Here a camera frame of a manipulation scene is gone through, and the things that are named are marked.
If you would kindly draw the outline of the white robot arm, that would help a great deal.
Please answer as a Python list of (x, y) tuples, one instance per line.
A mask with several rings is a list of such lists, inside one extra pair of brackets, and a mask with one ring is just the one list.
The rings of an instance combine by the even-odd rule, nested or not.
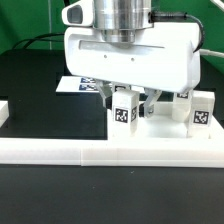
[(110, 109), (111, 83), (145, 89), (150, 114), (163, 91), (185, 93), (200, 82), (200, 20), (152, 9), (151, 0), (78, 0), (62, 10), (66, 64), (91, 77)]

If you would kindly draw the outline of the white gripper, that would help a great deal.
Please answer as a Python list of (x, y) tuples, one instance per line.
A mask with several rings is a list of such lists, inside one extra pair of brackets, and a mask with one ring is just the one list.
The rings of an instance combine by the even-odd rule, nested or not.
[(105, 42), (96, 29), (70, 27), (64, 49), (71, 74), (97, 79), (106, 109), (112, 108), (110, 82), (145, 87), (139, 116), (149, 118), (162, 91), (183, 93), (200, 82), (198, 39), (195, 23), (156, 23), (138, 30), (133, 43)]

